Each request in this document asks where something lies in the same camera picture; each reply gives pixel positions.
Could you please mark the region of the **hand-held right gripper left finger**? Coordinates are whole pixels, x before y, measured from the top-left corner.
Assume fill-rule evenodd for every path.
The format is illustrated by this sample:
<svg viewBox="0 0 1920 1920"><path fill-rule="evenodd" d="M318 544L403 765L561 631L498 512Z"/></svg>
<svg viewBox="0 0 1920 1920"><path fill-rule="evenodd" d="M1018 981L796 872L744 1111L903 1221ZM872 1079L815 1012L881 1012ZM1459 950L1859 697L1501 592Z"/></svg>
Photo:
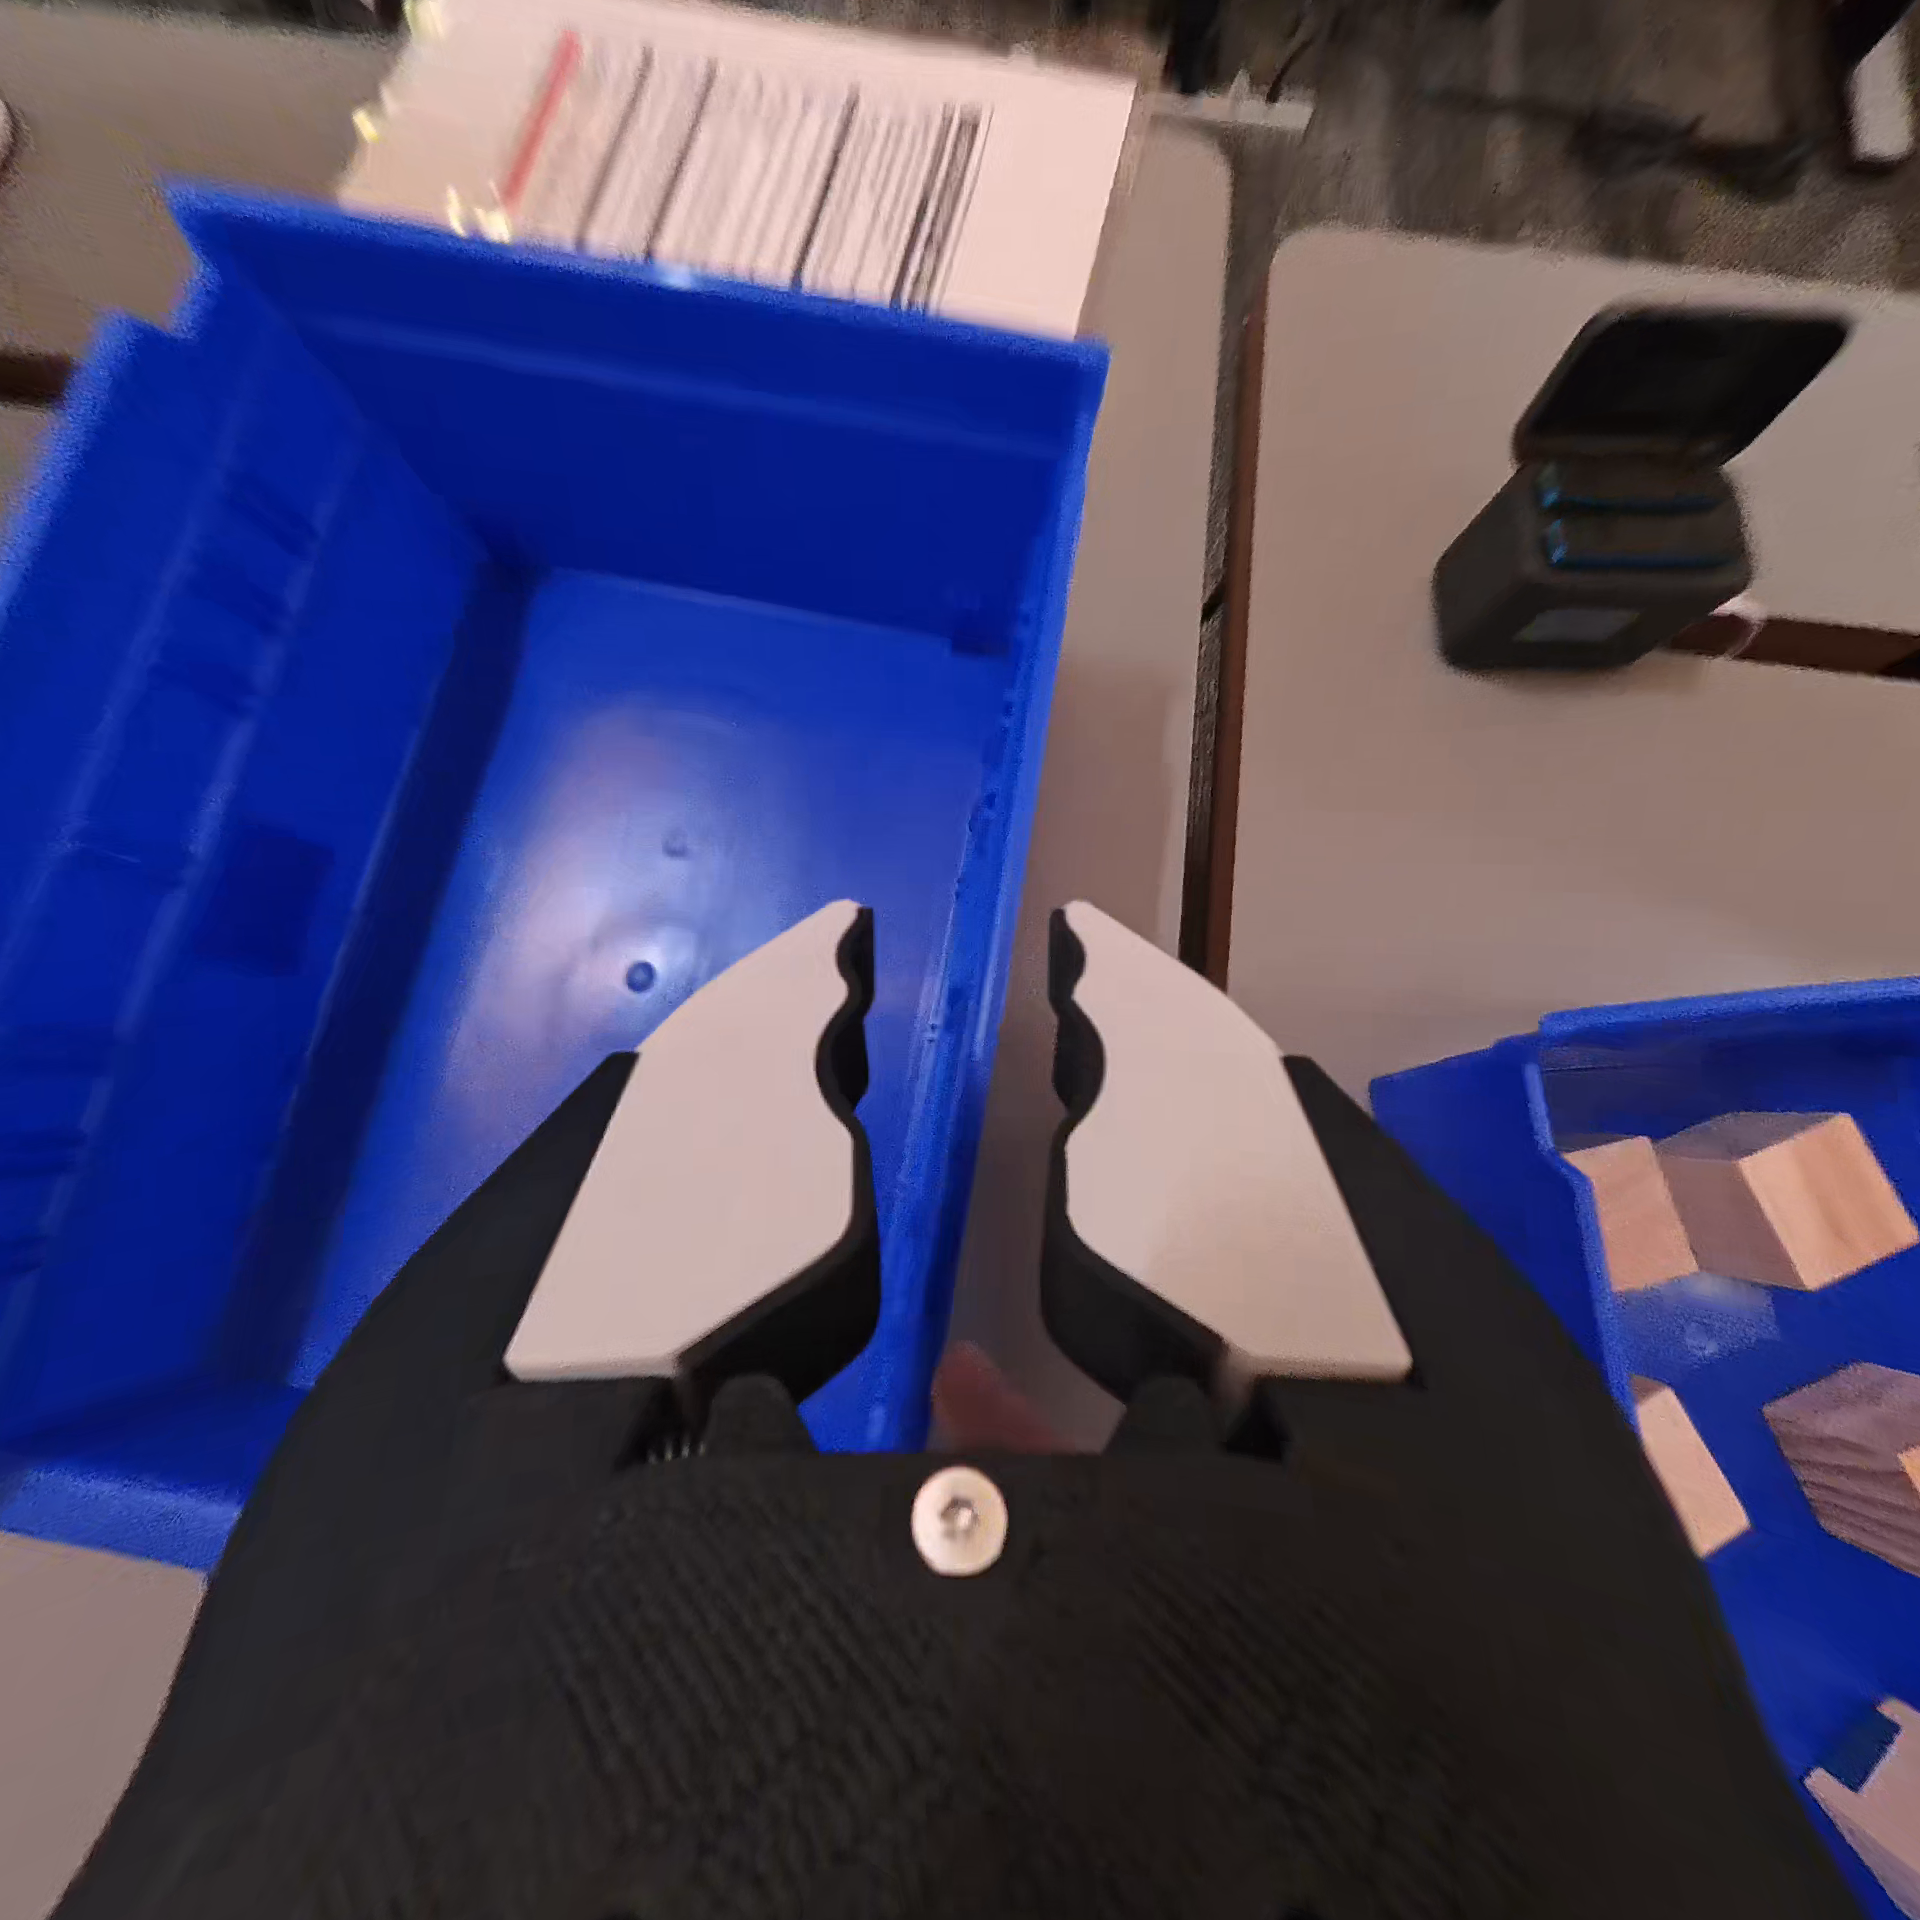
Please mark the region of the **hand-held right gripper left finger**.
<svg viewBox="0 0 1920 1920"><path fill-rule="evenodd" d="M803 1405L878 1329L875 914L832 900L637 1046L504 1350L518 1384L731 1381Z"/></svg>

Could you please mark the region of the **white printed paper sheet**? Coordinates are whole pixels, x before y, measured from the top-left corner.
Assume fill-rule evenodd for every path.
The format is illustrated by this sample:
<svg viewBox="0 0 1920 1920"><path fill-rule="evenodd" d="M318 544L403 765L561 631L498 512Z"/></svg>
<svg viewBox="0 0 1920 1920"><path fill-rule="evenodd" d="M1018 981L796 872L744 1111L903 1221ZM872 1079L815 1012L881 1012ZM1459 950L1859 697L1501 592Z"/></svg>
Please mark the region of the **white printed paper sheet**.
<svg viewBox="0 0 1920 1920"><path fill-rule="evenodd" d="M984 324L1081 330L1139 84L716 5L407 5L346 210Z"/></svg>

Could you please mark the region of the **large blue plastic bin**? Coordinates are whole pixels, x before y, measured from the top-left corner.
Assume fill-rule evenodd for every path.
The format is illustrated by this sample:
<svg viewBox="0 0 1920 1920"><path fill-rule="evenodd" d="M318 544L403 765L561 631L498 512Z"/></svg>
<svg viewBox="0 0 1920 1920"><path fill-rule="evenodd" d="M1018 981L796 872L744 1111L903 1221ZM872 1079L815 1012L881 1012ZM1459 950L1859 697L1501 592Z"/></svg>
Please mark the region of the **large blue plastic bin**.
<svg viewBox="0 0 1920 1920"><path fill-rule="evenodd" d="M4 547L4 1530L210 1572L404 1261L607 1056L877 918L917 1447L1102 349L168 193Z"/></svg>

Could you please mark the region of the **black battery charger case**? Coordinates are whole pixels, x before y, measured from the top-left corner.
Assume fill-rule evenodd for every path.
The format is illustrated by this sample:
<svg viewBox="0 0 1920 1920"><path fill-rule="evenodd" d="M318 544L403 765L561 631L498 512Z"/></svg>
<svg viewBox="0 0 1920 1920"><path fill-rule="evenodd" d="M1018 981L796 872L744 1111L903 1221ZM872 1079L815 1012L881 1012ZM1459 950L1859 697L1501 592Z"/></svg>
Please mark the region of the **black battery charger case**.
<svg viewBox="0 0 1920 1920"><path fill-rule="evenodd" d="M1442 660L1617 670L1750 588L1731 464L1836 360L1833 308L1617 304L1526 405L1515 469L1433 570Z"/></svg>

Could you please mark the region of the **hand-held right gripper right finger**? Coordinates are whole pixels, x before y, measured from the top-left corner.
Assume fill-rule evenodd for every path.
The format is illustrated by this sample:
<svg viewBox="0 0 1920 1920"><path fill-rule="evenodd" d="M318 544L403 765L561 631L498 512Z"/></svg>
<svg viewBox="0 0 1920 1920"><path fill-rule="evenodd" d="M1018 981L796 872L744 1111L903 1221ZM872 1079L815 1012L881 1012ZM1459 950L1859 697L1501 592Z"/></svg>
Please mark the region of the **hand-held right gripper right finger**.
<svg viewBox="0 0 1920 1920"><path fill-rule="evenodd" d="M1278 1381L1419 1369L1284 1048L1094 906L1049 925L1042 1323L1116 1405L1162 1383L1244 1412Z"/></svg>

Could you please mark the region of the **natural wooden block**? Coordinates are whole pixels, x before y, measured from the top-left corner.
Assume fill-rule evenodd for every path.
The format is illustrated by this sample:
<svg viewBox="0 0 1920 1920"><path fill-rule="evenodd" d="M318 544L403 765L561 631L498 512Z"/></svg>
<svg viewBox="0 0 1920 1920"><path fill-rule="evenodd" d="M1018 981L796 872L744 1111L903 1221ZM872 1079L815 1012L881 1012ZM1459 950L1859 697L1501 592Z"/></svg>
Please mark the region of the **natural wooden block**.
<svg viewBox="0 0 1920 1920"><path fill-rule="evenodd" d="M1558 1152L1593 1189L1606 1280L1614 1294L1673 1284L1699 1270L1654 1141L1645 1135L1586 1132L1561 1141Z"/></svg>
<svg viewBox="0 0 1920 1920"><path fill-rule="evenodd" d="M1856 1718L1802 1787L1893 1909L1919 1916L1919 1710L1886 1697Z"/></svg>
<svg viewBox="0 0 1920 1920"><path fill-rule="evenodd" d="M1763 1406L1816 1522L1919 1575L1919 1375L1856 1360Z"/></svg>
<svg viewBox="0 0 1920 1920"><path fill-rule="evenodd" d="M1909 1205L1843 1113L1733 1113L1652 1147L1709 1276L1818 1293L1919 1242Z"/></svg>
<svg viewBox="0 0 1920 1920"><path fill-rule="evenodd" d="M1693 1553L1709 1561L1752 1528L1748 1511L1668 1383L1629 1381L1646 1462Z"/></svg>

